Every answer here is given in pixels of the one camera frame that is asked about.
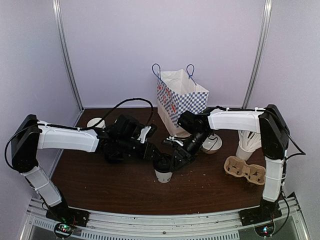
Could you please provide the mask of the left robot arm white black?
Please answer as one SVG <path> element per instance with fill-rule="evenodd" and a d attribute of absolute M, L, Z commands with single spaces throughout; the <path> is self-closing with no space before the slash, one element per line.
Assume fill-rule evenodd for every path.
<path fill-rule="evenodd" d="M 155 170 L 166 171 L 170 156 L 160 152 L 147 139 L 156 131 L 154 124 L 141 124 L 129 115 L 121 114 L 113 124 L 104 128 L 96 124 L 90 127 L 71 127 L 47 123 L 28 115 L 15 134 L 8 140 L 11 159 L 6 164 L 23 175 L 42 197 L 47 209 L 61 222 L 72 218 L 72 211 L 63 194 L 53 184 L 36 159 L 43 149 L 78 150 L 101 153 L 109 161 L 120 161 L 123 155 L 152 161 Z"/>

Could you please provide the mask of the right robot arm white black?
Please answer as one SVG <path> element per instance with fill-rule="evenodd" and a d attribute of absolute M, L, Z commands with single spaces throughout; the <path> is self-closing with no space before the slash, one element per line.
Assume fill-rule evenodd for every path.
<path fill-rule="evenodd" d="M 259 220 L 266 221 L 276 212 L 276 204 L 285 180 L 289 143 L 293 141 L 290 130 L 279 109 L 274 104 L 265 108 L 240 109 L 208 107 L 198 114 L 182 113 L 178 125 L 190 133 L 182 146 L 171 157 L 169 170 L 179 170 L 195 159 L 195 154 L 214 130 L 247 131 L 260 134 L 261 147 L 266 162 L 266 183 L 260 206 L 256 210 Z"/>

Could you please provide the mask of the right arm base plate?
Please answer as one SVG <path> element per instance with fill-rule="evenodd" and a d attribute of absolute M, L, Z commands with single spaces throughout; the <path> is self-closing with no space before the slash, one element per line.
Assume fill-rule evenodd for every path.
<path fill-rule="evenodd" d="M 273 219 L 281 216 L 282 212 L 279 209 L 269 211 L 261 208 L 260 206 L 239 211 L 239 217 L 243 227 L 264 222 L 271 222 Z"/>

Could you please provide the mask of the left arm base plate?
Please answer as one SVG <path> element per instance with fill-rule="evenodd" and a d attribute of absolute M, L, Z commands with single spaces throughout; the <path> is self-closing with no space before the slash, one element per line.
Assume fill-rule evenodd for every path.
<path fill-rule="evenodd" d="M 45 217 L 72 226 L 86 227 L 90 213 L 74 208 L 50 208 Z"/>

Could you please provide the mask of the checkered paper takeout bag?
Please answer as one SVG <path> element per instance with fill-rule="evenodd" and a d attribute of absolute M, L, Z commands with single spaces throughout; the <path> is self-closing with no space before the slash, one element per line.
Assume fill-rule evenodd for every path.
<path fill-rule="evenodd" d="M 185 111 L 198 114 L 208 104 L 209 90 L 196 83 L 193 72 L 187 69 L 176 71 L 154 70 L 160 65 L 152 65 L 152 73 L 157 77 L 157 113 L 170 136 L 187 137 L 190 134 L 178 125 L 178 119 Z"/>

